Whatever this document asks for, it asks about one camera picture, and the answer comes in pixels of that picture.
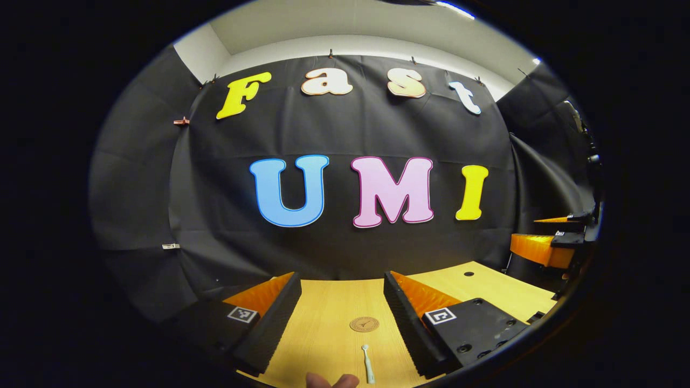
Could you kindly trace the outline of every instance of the wooden table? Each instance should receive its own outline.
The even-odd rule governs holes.
[[[552,292],[477,262],[410,278],[462,301],[484,298],[523,322],[537,311],[546,313],[555,304]],[[407,388],[429,381],[417,374],[386,303],[383,286],[383,279],[302,280],[302,296],[278,348],[266,373],[255,379],[275,387],[304,387],[308,371],[322,375],[331,384],[342,374],[353,374],[359,377],[360,387],[365,387],[362,345],[368,344],[375,386]],[[350,321],[361,316],[378,319],[380,326],[369,333],[353,331]]]

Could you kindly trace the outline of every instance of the white wall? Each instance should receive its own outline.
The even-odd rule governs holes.
[[[188,33],[173,47],[199,82],[212,80],[214,74],[218,74],[218,77],[227,74],[219,74],[219,70],[230,61],[230,53],[210,24],[206,23]]]
[[[421,64],[443,68],[471,78],[481,77],[496,101],[515,86],[471,61],[436,48],[399,39],[368,35],[325,35],[290,39],[230,55],[220,43],[218,36],[215,33],[215,37],[211,36],[212,32],[210,26],[204,26],[203,29],[194,31],[175,44],[175,50],[182,61],[202,82],[212,79],[214,73],[222,77],[269,62],[328,55],[329,50],[333,49],[334,55],[372,55],[408,61],[414,57],[415,61]]]

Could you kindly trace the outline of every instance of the white toothbrush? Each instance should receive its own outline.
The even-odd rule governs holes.
[[[376,384],[374,371],[371,369],[371,361],[369,361],[369,356],[366,354],[367,349],[369,349],[369,345],[362,346],[362,350],[364,350],[364,364],[366,365],[366,382],[367,384]]]

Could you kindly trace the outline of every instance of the letter m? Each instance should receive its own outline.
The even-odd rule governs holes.
[[[395,182],[391,172],[379,157],[358,157],[352,161],[352,169],[359,173],[359,215],[353,224],[357,228],[373,228],[381,224],[376,213],[378,200],[389,222],[395,223],[402,207],[407,211],[402,220],[410,224],[426,222],[433,218],[429,203],[429,172],[431,160],[425,157],[410,158],[405,164],[400,180]]]

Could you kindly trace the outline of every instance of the letter u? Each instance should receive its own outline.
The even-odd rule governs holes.
[[[328,157],[305,155],[295,160],[295,165],[304,173],[304,206],[299,209],[286,208],[280,191],[280,173],[286,168],[282,159],[263,159],[249,166],[254,175],[259,212],[271,224],[286,228],[306,226],[318,220],[324,212],[324,168]]]

